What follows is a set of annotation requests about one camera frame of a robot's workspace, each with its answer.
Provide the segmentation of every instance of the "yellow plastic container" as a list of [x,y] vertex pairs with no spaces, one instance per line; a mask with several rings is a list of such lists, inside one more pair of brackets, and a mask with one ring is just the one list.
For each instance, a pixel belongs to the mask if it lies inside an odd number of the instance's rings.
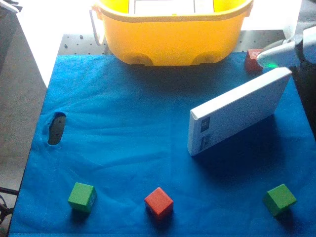
[[183,66],[216,63],[234,49],[253,0],[214,0],[214,13],[146,16],[128,14],[128,0],[101,0],[92,7],[103,22],[96,41],[128,64]]

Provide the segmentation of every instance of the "toy block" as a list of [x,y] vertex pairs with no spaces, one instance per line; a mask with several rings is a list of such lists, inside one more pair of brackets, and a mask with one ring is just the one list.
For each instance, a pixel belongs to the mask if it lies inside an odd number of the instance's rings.
[[158,187],[145,198],[145,205],[154,215],[156,220],[160,221],[171,213],[173,209],[173,200]]
[[75,183],[68,203],[75,210],[90,213],[96,197],[97,193],[93,186]]
[[271,189],[263,197],[263,203],[273,216],[277,216],[296,203],[295,196],[287,188],[285,184],[281,184],[274,189]]
[[262,51],[262,49],[250,49],[247,51],[245,59],[245,68],[247,71],[261,71],[262,67],[257,63],[257,56]]

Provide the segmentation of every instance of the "blue mat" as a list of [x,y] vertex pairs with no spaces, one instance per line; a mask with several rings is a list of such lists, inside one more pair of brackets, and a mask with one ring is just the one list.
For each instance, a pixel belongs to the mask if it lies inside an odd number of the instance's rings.
[[[274,116],[189,156],[190,109],[258,76],[244,59],[155,68],[58,57],[10,236],[315,236],[316,144],[292,79]],[[51,146],[56,112],[66,126]],[[67,203],[75,182],[96,189],[89,216]],[[282,183],[298,202],[275,219],[262,197]],[[174,200],[160,224],[144,205],[158,186]]]

